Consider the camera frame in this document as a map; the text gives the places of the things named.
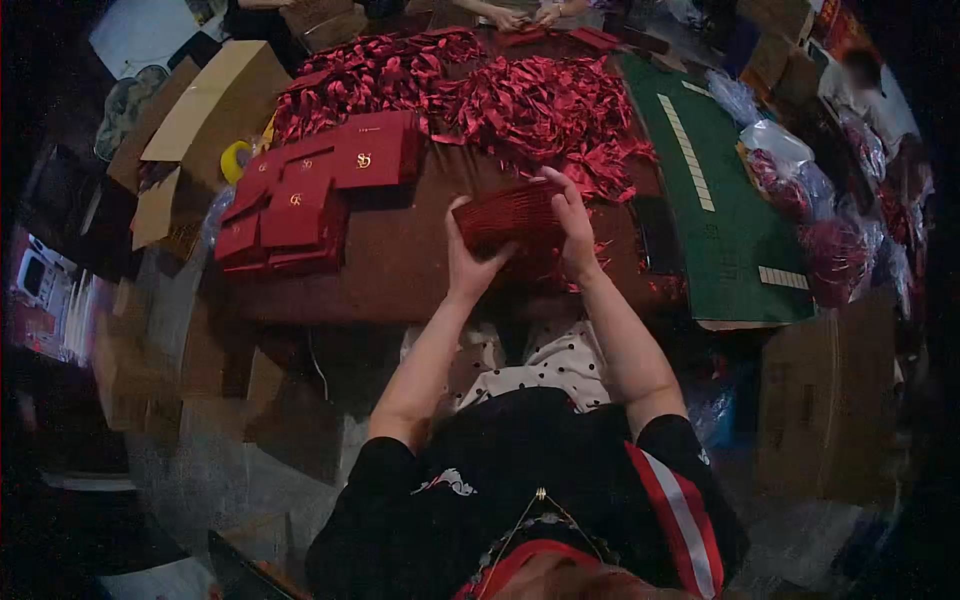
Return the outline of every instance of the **table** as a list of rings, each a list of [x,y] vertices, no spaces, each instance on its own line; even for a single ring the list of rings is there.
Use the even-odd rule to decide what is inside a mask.
[[[495,54],[490,30],[478,35]],[[559,58],[585,56],[587,51],[565,36],[555,36],[503,54],[510,59],[535,54]],[[637,160],[629,170],[639,195],[660,196],[656,164]],[[476,196],[512,184],[516,181],[479,149],[431,142],[410,207],[350,214],[346,263],[338,275],[239,285],[230,294],[232,308],[261,322],[425,323],[447,288],[446,207],[461,194]],[[641,253],[628,206],[597,205],[592,222],[597,241],[612,240],[603,253],[611,259],[607,272],[634,310],[646,315],[676,303],[674,277],[639,272]],[[515,300],[512,316],[542,317],[544,311],[578,302],[575,295]]]

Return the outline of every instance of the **plastic bag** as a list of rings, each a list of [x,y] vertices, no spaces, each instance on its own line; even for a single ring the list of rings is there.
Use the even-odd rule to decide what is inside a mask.
[[[876,217],[862,217],[856,208],[856,200],[848,194],[840,201],[837,215],[848,223],[857,227],[863,239],[866,252],[866,262],[863,266],[863,277],[850,294],[850,301],[863,297],[867,290],[874,287],[874,269],[879,257],[880,247],[887,239],[886,227]]]
[[[894,289],[897,290],[897,298],[900,300],[900,312],[903,318],[909,321],[911,313],[910,287],[913,283],[913,276],[910,275],[910,260],[907,258],[906,247],[903,244],[892,243],[890,260],[887,265]]]
[[[757,121],[740,132],[748,150],[766,150],[784,179],[796,177],[801,165],[813,160],[813,151],[799,137],[769,119]]]
[[[732,80],[719,71],[707,71],[709,92],[717,103],[736,121],[738,128],[753,125],[763,117],[756,109],[754,91],[743,82]]]
[[[813,221],[832,219],[836,214],[834,198],[836,192],[833,183],[812,160],[800,165],[797,172],[797,183],[806,194],[810,207],[810,218]]]
[[[766,150],[750,151],[747,162],[759,186],[769,194],[770,202],[795,223],[809,224],[833,218],[833,185],[816,163],[807,161],[796,176],[784,178]]]
[[[217,194],[213,204],[210,205],[210,209],[206,212],[204,224],[200,228],[200,243],[208,250],[217,245],[217,236],[220,235],[220,218],[233,204],[235,196],[236,188],[228,185]]]
[[[887,153],[883,150],[883,142],[880,141],[879,136],[851,110],[841,108],[838,115],[840,116],[840,126],[843,128],[847,141],[853,146],[857,154],[860,167],[877,182],[886,179]]]
[[[866,270],[863,232],[856,224],[835,217],[802,227],[799,234],[806,278],[817,303],[837,308],[849,302]]]

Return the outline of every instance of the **cardboard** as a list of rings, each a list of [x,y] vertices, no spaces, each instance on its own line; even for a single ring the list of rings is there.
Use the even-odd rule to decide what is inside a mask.
[[[773,89],[786,68],[792,50],[793,44],[786,37],[763,33],[747,62],[747,70],[756,76],[766,90]]]
[[[762,493],[866,506],[893,497],[894,304],[877,293],[784,327],[763,349]]]
[[[220,155],[236,140],[263,131],[277,95],[289,83],[267,42],[224,44],[180,96],[140,157],[175,162],[179,168],[140,195],[133,223],[135,250],[177,228],[199,225],[225,184]]]
[[[815,18],[807,0],[739,0],[736,12],[762,32],[780,34],[791,44],[810,36]]]
[[[354,4],[352,12],[345,12],[327,19],[304,32],[301,39],[310,52],[321,52],[330,46],[351,41],[359,36],[360,32],[367,29],[367,22],[363,6]]]
[[[150,139],[171,108],[198,74],[200,74],[200,67],[197,63],[190,57],[185,57],[167,81],[156,91],[150,102],[140,110],[136,126],[127,133],[116,152],[113,153],[113,160],[107,167],[107,175],[127,188],[134,196],[140,192],[140,155],[143,154],[143,149],[150,143]]]
[[[774,89],[774,95],[778,100],[799,107],[816,98],[819,83],[817,63],[807,56],[806,52],[794,49],[787,59],[786,68]]]
[[[117,289],[110,314],[97,318],[91,366],[107,425],[114,431],[175,440],[180,399],[169,357],[144,340],[147,307],[129,281]]]

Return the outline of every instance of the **hand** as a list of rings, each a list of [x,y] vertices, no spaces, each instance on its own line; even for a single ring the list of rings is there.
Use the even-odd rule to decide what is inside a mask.
[[[534,16],[534,23],[537,23],[543,27],[553,27],[553,24],[557,22],[557,19],[562,16],[564,16],[562,4],[548,4],[540,7],[540,9],[537,11],[537,14]]]
[[[525,12],[511,11],[504,7],[495,6],[490,6],[487,18],[493,21],[497,31],[503,33],[520,31],[529,20]]]
[[[507,244],[490,260],[481,262],[474,258],[464,245],[460,227],[453,218],[453,209],[469,201],[469,197],[461,196],[453,201],[446,212],[446,252],[450,268],[450,289],[446,296],[472,307],[487,291],[496,272],[514,255],[516,244]]]
[[[550,167],[540,169],[540,174],[564,187],[563,194],[551,200],[553,212],[560,219],[566,232],[564,242],[564,267],[566,273],[583,285],[586,279],[603,273],[596,254],[593,253],[593,226],[590,224],[584,201],[577,186],[569,177]]]

